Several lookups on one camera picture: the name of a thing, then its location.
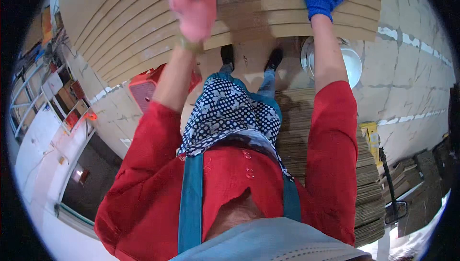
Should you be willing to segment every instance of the red jacket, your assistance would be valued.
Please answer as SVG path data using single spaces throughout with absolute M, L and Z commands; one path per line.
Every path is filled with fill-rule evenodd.
M 356 129 L 357 105 L 350 86 L 345 81 L 327 85 L 315 97 L 305 188 L 296 181 L 302 222 L 351 245 L 355 241 Z M 180 114 L 152 103 L 100 204 L 94 229 L 120 260 L 167 260 L 178 253 L 184 173 L 184 157 L 175 157 L 181 143 L 179 130 Z M 204 153 L 203 163 L 203 239 L 220 207 L 248 187 L 265 217 L 282 216 L 283 179 L 279 165 L 267 156 L 215 146 Z

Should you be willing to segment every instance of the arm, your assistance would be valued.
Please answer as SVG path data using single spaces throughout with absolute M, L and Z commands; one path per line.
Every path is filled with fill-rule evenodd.
M 348 82 L 348 76 L 331 20 L 316 14 L 311 18 L 311 27 L 315 39 L 315 91 L 318 93 L 334 81 Z
M 98 208 L 94 230 L 104 247 L 115 255 L 121 236 L 130 232 L 144 181 L 173 160 L 180 146 L 180 115 L 188 95 L 190 75 L 196 66 L 194 48 L 211 33 L 216 0 L 170 0 L 172 10 L 181 12 L 181 46 L 161 74 L 153 102 L 139 121 L 131 146 L 114 184 Z M 214 4 L 214 16 L 209 7 Z M 197 15 L 210 20 L 197 18 Z
M 176 112 L 182 112 L 189 95 L 190 75 L 195 66 L 195 53 L 176 46 L 172 51 L 171 60 L 161 73 L 152 99 Z
M 305 0 L 315 41 L 316 91 L 305 188 L 321 212 L 319 229 L 354 244 L 357 105 L 330 14 L 342 1 Z

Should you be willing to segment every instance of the cardboard sheet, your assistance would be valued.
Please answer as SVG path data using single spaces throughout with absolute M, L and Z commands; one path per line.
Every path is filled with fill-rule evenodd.
M 74 48 L 110 86 L 168 61 L 178 23 L 167 0 L 59 0 Z M 374 41 L 381 0 L 346 0 L 333 13 L 337 36 Z M 311 35 L 303 0 L 220 6 L 205 49 L 232 42 Z

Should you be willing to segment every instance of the white wall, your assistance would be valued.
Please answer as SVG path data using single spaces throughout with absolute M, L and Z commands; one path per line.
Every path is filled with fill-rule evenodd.
M 116 260 L 100 241 L 64 224 L 54 213 L 71 165 L 85 143 L 86 130 L 92 128 L 87 129 L 82 120 L 70 136 L 66 135 L 54 113 L 44 105 L 26 132 L 14 168 L 32 223 L 56 260 Z

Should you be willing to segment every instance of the teal apron strap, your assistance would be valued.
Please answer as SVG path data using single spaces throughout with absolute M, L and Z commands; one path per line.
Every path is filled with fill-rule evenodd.
M 297 187 L 294 182 L 283 175 L 283 217 L 302 222 L 302 214 L 300 213 L 300 199 Z
M 187 157 L 179 209 L 178 254 L 201 244 L 203 154 Z

